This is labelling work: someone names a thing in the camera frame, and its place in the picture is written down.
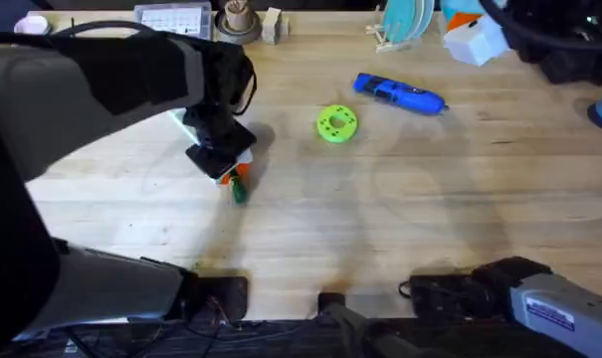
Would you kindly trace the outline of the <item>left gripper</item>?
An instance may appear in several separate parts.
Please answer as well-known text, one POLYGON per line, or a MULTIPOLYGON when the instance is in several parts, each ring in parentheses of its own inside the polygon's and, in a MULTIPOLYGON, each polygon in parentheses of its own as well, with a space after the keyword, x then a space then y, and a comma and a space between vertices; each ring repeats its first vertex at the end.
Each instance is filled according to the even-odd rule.
MULTIPOLYGON (((241 45, 226 42, 199 42, 203 56, 202 99, 188 106, 184 123, 195 129, 204 147, 249 147, 256 136, 236 120, 249 108, 257 90, 257 75, 252 61, 241 45)), ((246 149, 237 157, 232 169, 233 178, 245 178, 254 156, 246 149)), ((216 184, 227 186, 231 172, 227 171, 216 184)))

